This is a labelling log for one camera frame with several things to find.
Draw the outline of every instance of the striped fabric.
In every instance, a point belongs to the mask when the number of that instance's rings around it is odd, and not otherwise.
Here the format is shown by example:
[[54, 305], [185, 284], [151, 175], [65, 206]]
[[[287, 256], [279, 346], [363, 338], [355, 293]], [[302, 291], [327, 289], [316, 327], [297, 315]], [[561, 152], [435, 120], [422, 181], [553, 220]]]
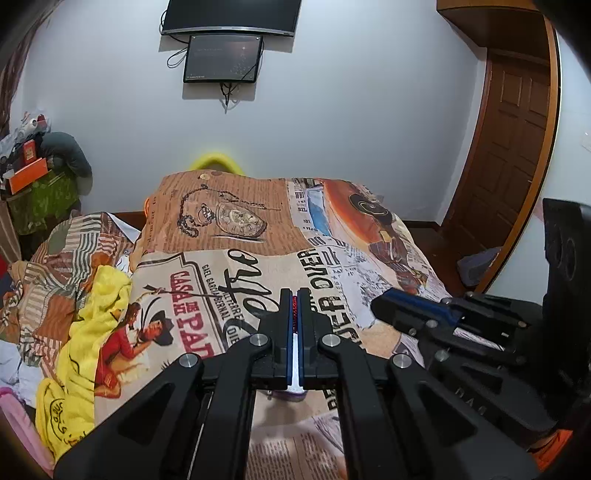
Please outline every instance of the striped fabric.
[[17, 281], [12, 292], [4, 295], [4, 308], [0, 311], [0, 339], [18, 343], [20, 326], [18, 324], [18, 303], [23, 295], [22, 282]]
[[[67, 220], [27, 264], [18, 301], [18, 350], [27, 365], [55, 377], [57, 354], [100, 265], [115, 265], [133, 244], [105, 213]], [[0, 320], [4, 318], [3, 310]]]

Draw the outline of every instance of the black cable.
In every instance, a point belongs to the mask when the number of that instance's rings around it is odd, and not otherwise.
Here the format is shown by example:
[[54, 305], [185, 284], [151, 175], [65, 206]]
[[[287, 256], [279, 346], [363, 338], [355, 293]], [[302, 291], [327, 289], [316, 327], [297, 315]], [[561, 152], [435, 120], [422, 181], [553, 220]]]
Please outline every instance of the black cable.
[[[183, 60], [186, 58], [187, 56], [187, 50], [189, 49], [189, 47], [185, 47], [182, 48], [181, 50], [179, 50], [176, 53], [173, 53], [170, 57], [168, 57], [168, 60], [166, 60], [166, 66], [169, 69], [175, 69], [176, 67], [178, 67], [179, 65], [182, 64]], [[177, 62], [177, 63], [170, 63], [170, 60], [172, 60], [173, 58], [175, 58], [177, 55], [180, 55], [181, 53], [184, 53], [184, 55], [181, 57], [181, 59]]]
[[224, 101], [225, 101], [225, 106], [226, 106], [226, 111], [228, 111], [228, 104], [230, 103], [230, 97], [232, 95], [232, 92], [234, 90], [236, 90], [240, 84], [242, 83], [242, 81], [247, 77], [247, 75], [252, 71], [253, 68], [255, 68], [257, 65], [259, 66], [259, 71], [261, 68], [261, 58], [262, 58], [262, 54], [265, 51], [265, 38], [261, 36], [261, 42], [262, 42], [262, 46], [261, 46], [261, 52], [259, 53], [258, 58], [256, 59], [256, 63], [250, 67], [248, 69], [248, 72], [246, 72], [244, 75], [242, 75], [242, 78], [240, 80], [238, 80], [238, 82], [236, 83], [236, 85], [234, 85], [234, 87], [232, 87], [232, 84], [228, 84], [226, 85], [225, 83], [220, 82], [220, 90], [222, 91], [222, 95], [224, 97]]
[[[167, 12], [167, 10], [165, 10], [164, 12], [162, 12], [162, 16], [160, 17], [160, 35], [162, 35], [162, 30], [164, 28], [164, 16], [166, 15], [166, 12]], [[167, 34], [166, 36], [167, 37], [170, 37], [173, 40], [176, 40], [178, 42], [184, 43], [185, 45], [188, 45], [189, 44], [188, 41], [181, 40], [180, 38], [177, 38], [174, 35]]]

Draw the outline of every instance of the wooden door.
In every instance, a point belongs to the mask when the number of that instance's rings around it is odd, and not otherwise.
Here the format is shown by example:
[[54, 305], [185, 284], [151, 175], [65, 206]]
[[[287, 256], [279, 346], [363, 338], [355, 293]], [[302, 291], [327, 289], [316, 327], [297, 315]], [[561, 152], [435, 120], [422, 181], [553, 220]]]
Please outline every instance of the wooden door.
[[504, 56], [489, 62], [480, 136], [443, 224], [462, 255], [505, 243], [530, 189], [548, 115], [549, 67]]

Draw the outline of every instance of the television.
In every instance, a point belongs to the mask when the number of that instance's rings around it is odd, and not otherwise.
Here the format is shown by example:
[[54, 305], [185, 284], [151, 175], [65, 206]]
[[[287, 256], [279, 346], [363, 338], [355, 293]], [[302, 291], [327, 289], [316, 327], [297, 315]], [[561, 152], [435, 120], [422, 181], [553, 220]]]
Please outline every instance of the television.
[[170, 0], [162, 35], [212, 31], [292, 37], [301, 0]]

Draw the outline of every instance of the monitor screen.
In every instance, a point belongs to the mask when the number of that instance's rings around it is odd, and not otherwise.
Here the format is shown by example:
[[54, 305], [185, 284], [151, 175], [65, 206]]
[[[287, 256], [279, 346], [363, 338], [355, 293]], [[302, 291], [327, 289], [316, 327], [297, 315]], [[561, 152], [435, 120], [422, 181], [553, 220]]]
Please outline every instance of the monitor screen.
[[170, 0], [163, 34], [251, 31], [294, 35], [301, 0]]
[[261, 46], [261, 35], [191, 35], [183, 81], [253, 83]]

